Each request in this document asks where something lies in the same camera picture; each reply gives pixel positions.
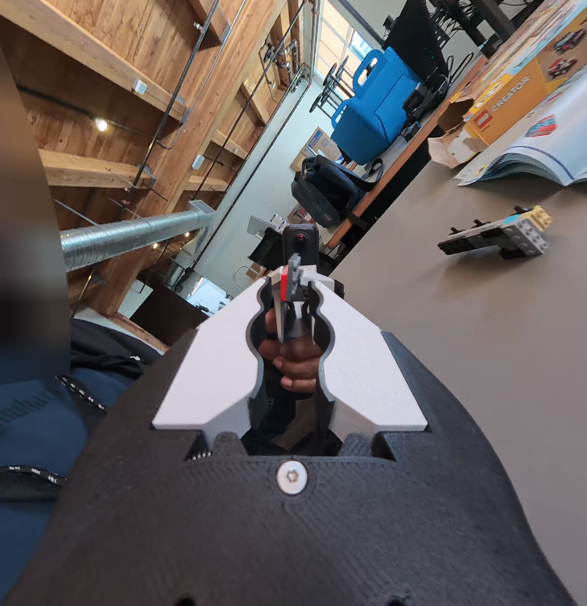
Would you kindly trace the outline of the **grey background desk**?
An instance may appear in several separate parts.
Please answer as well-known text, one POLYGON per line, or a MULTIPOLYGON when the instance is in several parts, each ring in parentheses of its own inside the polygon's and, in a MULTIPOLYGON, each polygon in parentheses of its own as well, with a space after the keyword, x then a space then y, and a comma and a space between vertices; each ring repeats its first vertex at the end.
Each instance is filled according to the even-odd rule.
POLYGON ((438 122, 444 112, 448 109, 449 103, 454 97, 476 76, 480 69, 485 66, 488 59, 479 54, 479 58, 475 59, 471 67, 464 73, 456 87, 448 93, 447 98, 441 102, 439 106, 429 115, 422 119, 420 129, 410 141, 398 137, 395 142, 382 154, 385 171, 379 179, 377 185, 369 192, 363 200, 354 209, 353 214, 356 217, 361 215, 369 208, 378 195, 385 189, 388 183, 402 169, 405 163, 417 151, 421 144, 428 139, 434 128, 438 126, 438 122))

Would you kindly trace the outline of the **flat cardboard cartons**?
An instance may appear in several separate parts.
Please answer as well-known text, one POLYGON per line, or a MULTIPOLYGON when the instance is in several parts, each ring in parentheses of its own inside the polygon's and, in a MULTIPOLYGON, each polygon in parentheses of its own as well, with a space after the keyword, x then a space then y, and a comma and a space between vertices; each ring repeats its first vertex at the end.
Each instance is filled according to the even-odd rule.
POLYGON ((343 154, 335 141, 319 127, 314 131, 310 139, 297 154, 296 158, 291 163, 290 168, 293 171, 301 171, 302 162, 305 159, 317 156, 324 156, 335 163, 342 163, 344 159, 343 154))

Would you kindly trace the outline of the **silver monitor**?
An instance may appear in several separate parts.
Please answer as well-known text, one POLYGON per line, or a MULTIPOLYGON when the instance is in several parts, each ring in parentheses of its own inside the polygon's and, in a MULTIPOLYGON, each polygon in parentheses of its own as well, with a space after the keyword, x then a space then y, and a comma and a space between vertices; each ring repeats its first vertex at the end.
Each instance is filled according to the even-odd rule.
POLYGON ((255 216, 250 216, 249 223, 247 225, 247 233, 258 239, 262 239, 267 229, 272 229, 277 233, 282 233, 282 230, 287 226, 287 224, 287 221, 283 220, 279 215, 274 215, 269 222, 255 216))

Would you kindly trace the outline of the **blue sweatshirt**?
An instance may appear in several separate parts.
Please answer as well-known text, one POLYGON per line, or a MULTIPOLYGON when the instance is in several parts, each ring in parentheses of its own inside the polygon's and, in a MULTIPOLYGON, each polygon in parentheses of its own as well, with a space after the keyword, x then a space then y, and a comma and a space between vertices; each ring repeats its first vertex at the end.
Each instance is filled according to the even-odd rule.
MULTIPOLYGON (((108 410, 135 379, 70 370, 108 410)), ((38 466, 65 476, 105 418, 56 377, 0 386, 0 466, 38 466)), ((0 603, 28 564, 65 487, 0 473, 0 603)))

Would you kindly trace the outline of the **open instruction booklet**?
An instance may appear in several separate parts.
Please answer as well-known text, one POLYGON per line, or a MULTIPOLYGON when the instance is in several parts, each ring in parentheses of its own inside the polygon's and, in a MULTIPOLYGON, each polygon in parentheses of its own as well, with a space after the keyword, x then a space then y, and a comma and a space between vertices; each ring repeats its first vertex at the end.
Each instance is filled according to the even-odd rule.
POLYGON ((567 187, 587 182, 587 64, 471 160, 458 186, 517 173, 567 187))

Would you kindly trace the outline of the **black monitor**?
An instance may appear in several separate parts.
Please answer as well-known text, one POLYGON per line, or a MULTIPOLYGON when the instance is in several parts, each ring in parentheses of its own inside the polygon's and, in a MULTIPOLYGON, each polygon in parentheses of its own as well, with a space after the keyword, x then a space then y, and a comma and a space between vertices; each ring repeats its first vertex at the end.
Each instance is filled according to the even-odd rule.
POLYGON ((390 32, 389 45, 421 80, 449 75, 424 1, 406 1, 390 32))

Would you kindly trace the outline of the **grey black brick assembly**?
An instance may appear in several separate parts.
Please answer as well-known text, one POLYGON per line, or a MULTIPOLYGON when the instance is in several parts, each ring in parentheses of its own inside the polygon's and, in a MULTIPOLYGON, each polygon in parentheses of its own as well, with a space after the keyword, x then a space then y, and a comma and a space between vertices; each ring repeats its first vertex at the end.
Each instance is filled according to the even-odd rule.
POLYGON ((552 222, 552 216, 539 205, 515 206, 511 215, 499 221, 475 219, 468 229, 452 227, 438 248, 451 256, 496 247, 505 260, 534 258, 548 250, 543 234, 552 222))

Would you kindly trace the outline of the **person's left forearm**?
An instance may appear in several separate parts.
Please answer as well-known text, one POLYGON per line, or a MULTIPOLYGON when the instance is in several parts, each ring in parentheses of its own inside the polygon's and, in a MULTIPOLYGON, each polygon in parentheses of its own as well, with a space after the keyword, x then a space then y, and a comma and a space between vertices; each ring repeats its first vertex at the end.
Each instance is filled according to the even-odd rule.
POLYGON ((318 427, 314 395, 284 392, 269 398, 259 428, 244 434, 241 442, 250 456, 333 457, 342 441, 318 427))

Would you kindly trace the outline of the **blue felt tote bag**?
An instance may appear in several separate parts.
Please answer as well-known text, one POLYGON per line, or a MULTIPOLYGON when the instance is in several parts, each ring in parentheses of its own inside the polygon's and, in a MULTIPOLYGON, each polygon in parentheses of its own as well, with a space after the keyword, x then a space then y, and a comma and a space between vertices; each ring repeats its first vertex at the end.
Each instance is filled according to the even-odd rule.
POLYGON ((358 165, 373 161, 403 129, 403 104, 420 83, 391 47, 373 49, 353 75, 353 96, 331 118, 331 139, 358 165))

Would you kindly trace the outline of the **dark grey brick plate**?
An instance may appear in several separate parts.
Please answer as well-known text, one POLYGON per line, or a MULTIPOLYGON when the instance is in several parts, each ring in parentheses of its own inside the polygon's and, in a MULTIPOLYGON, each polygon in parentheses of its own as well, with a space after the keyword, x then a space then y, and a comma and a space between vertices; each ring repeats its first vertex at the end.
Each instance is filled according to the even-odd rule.
POLYGON ((302 293, 302 284, 301 284, 302 269, 303 269, 301 255, 299 253, 292 254, 289 259, 289 262, 288 262, 288 265, 289 264, 293 265, 297 269, 297 291, 293 298, 293 301, 296 301, 296 300, 300 300, 300 297, 302 297, 302 294, 303 294, 302 293))

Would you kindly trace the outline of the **cluster of black stools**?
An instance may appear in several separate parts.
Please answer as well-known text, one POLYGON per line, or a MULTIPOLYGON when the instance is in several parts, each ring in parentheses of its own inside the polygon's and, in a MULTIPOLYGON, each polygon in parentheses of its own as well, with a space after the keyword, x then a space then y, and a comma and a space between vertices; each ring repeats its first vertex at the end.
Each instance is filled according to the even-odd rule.
POLYGON ((348 56, 345 56, 339 64, 334 64, 329 69, 322 83, 322 92, 310 106, 310 113, 319 109, 331 118, 344 101, 354 96, 353 90, 343 81, 347 61, 348 56))

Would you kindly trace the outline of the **silver air duct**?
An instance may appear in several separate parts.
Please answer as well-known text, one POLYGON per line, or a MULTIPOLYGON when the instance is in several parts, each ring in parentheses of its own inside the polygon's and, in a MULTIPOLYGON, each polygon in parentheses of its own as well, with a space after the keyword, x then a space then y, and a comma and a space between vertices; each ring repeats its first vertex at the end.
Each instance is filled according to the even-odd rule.
POLYGON ((152 244, 211 226, 216 210, 203 201, 186 211, 60 232, 65 271, 85 268, 152 244))

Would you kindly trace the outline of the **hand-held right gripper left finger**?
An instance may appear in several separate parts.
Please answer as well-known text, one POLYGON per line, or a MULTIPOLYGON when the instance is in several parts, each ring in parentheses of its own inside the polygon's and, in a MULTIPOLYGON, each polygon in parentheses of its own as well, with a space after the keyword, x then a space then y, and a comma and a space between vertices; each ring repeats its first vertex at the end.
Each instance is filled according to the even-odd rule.
POLYGON ((264 278, 200 324, 152 420, 155 429, 199 430, 206 443, 222 432, 243 437, 259 429, 268 399, 258 349, 271 299, 264 278))

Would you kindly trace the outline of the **dark wall screen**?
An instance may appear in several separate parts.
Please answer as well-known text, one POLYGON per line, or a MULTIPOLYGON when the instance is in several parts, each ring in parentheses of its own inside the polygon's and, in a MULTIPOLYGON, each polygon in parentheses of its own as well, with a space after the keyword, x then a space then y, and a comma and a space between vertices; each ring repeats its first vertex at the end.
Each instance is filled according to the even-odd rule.
POLYGON ((167 346, 175 344, 188 330, 196 329, 207 319, 206 313, 162 284, 155 285, 130 318, 167 346))

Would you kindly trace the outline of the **person's left hand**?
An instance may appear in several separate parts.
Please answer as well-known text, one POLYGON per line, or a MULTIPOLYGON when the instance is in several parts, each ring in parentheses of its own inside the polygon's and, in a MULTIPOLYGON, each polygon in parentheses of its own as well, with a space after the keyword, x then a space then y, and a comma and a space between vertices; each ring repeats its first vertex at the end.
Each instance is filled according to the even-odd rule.
POLYGON ((266 338, 259 345, 259 354, 281 375, 284 390, 302 396, 315 392, 323 349, 309 334, 280 342, 277 338, 275 310, 266 314, 266 338))

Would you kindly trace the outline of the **dark blue backpack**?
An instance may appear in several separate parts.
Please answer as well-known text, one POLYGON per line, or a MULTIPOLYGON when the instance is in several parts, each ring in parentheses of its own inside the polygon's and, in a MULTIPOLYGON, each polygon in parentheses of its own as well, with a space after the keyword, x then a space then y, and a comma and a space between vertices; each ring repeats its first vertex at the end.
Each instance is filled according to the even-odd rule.
POLYGON ((365 195, 373 190, 384 171, 381 158, 376 158, 362 177, 324 156, 308 157, 295 174, 291 193, 312 219, 325 229, 349 220, 362 230, 367 223, 353 214, 365 195))

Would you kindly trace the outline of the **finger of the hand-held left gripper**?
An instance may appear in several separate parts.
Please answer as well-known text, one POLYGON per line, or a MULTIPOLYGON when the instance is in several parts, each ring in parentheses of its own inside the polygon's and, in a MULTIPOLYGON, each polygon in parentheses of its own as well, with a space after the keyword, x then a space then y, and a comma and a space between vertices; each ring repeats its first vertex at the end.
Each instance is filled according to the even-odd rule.
POLYGON ((335 281, 318 273, 317 267, 302 267, 302 294, 305 297, 309 297, 312 293, 322 296, 325 292, 336 294, 335 281))
POLYGON ((287 319, 287 269, 277 269, 269 274, 274 301, 276 329, 279 342, 285 340, 287 319))

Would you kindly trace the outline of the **yellow toy brick box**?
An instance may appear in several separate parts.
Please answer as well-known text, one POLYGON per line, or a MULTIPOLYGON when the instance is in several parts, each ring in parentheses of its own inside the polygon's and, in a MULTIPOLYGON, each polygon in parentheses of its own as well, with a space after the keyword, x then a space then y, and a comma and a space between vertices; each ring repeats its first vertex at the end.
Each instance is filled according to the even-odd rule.
POLYGON ((454 169, 484 151, 587 64, 587 1, 544 1, 449 100, 431 160, 454 169))

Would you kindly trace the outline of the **black white drawstring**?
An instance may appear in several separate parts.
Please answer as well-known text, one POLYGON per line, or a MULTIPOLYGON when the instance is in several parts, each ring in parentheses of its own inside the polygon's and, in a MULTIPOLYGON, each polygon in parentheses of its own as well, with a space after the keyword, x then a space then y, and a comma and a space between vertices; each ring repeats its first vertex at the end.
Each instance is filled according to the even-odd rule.
POLYGON ((105 415, 107 414, 108 408, 96 398, 90 389, 86 387, 82 382, 78 381, 74 377, 68 375, 56 375, 56 379, 70 391, 74 398, 78 398, 81 402, 86 402, 89 406, 94 408, 98 413, 105 415))
POLYGON ((0 466, 0 473, 7 474, 25 474, 28 476, 36 476, 37 478, 48 482, 49 484, 62 487, 65 485, 67 478, 57 473, 48 471, 38 466, 0 466))

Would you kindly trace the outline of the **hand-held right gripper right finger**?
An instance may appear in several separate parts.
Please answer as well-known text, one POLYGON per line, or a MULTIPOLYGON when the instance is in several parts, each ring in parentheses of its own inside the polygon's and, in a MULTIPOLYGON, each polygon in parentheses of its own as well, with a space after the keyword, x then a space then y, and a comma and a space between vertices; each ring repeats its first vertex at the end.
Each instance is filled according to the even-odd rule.
POLYGON ((427 420, 380 328, 321 282, 308 284, 313 339, 322 349, 314 403, 320 431, 423 431, 427 420))

